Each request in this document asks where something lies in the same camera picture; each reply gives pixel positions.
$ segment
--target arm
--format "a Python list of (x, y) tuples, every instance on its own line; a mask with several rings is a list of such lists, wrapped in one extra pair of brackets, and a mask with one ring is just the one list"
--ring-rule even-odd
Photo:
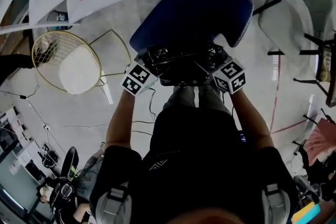
[(123, 146), (131, 148), (131, 127), (135, 97), (123, 91), (106, 134), (106, 148)]
[(231, 100), (246, 135), (246, 140), (251, 141), (257, 150), (267, 146), (274, 146), (266, 122), (247, 99), (243, 90), (231, 95)]
[(73, 218), (76, 219), (79, 223), (82, 222), (83, 216), (85, 215), (86, 211), (90, 210), (90, 205), (89, 204), (80, 204), (77, 207), (76, 212), (73, 214)]

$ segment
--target black t-shirt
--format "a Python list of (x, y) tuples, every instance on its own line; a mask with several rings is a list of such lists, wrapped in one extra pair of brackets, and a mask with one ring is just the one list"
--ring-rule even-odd
[(92, 191), (91, 211), (112, 187), (129, 182), (131, 223), (166, 223), (197, 208), (217, 207), (245, 223), (263, 223), (261, 190), (277, 183), (297, 205), (296, 187), (278, 151), (254, 151), (222, 111), (174, 107), (157, 117), (150, 151), (110, 146)]

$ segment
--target white cushion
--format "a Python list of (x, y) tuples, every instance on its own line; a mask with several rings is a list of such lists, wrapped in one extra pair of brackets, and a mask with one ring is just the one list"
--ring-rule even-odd
[(59, 78), (64, 89), (71, 94), (81, 94), (94, 87), (101, 71), (92, 51), (87, 46), (74, 49), (61, 62)]

